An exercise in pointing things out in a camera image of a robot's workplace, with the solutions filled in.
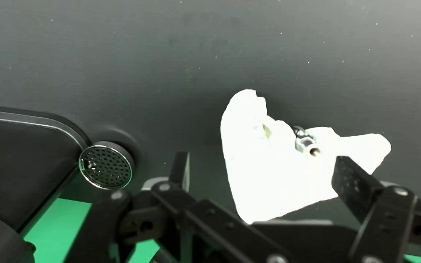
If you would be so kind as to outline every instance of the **circular metal mesh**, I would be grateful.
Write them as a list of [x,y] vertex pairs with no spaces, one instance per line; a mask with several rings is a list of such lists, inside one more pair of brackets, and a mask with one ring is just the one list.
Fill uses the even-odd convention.
[[123,189],[132,180],[132,164],[111,148],[85,150],[79,158],[79,169],[82,176],[100,189]]

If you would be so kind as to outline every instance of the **white fabric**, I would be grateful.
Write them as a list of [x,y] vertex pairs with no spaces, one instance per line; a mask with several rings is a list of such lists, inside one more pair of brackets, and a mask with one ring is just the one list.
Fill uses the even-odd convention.
[[382,135],[341,138],[331,128],[307,129],[307,133],[322,155],[295,151],[293,129],[268,116],[266,101],[256,91],[233,97],[221,120],[221,138],[231,193],[243,221],[269,221],[336,198],[331,186],[336,157],[350,157],[373,174],[390,152]]

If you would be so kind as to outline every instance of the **white cloth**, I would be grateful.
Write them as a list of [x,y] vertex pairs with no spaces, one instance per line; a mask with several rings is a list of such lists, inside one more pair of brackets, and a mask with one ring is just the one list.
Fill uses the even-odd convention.
[[322,152],[316,158],[295,150],[293,129],[268,116],[266,101],[256,91],[233,97],[221,120],[221,138],[231,193],[243,221],[269,221],[336,198],[331,186],[336,157],[350,157],[373,174],[390,152],[382,135],[341,138],[331,128],[307,129],[307,133]]

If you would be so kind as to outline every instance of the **black panel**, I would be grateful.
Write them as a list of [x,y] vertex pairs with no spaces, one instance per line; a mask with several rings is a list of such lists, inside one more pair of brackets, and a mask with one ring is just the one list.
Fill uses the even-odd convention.
[[76,176],[76,161],[86,147],[76,129],[53,119],[0,113],[0,220],[26,231]]

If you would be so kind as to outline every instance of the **dark gray surface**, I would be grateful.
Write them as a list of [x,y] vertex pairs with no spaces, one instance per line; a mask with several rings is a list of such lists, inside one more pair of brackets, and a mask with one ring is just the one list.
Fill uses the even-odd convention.
[[50,119],[22,117],[0,114],[0,221],[19,234],[60,195],[86,145]]
[[377,177],[421,195],[421,0],[0,0],[0,106],[135,150],[133,189],[192,151],[192,192],[233,209],[218,126],[241,88],[288,123],[383,133]]

